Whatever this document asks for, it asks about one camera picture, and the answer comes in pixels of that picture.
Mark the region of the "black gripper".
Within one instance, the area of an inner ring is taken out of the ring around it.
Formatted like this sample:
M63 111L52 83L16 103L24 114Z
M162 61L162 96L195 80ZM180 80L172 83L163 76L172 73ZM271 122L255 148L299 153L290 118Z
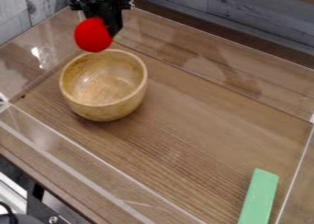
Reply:
M123 28L123 15L122 11L124 9L134 8L134 0L68 0L68 5L72 10L82 10L84 17L102 17L104 20L104 25L114 38Z

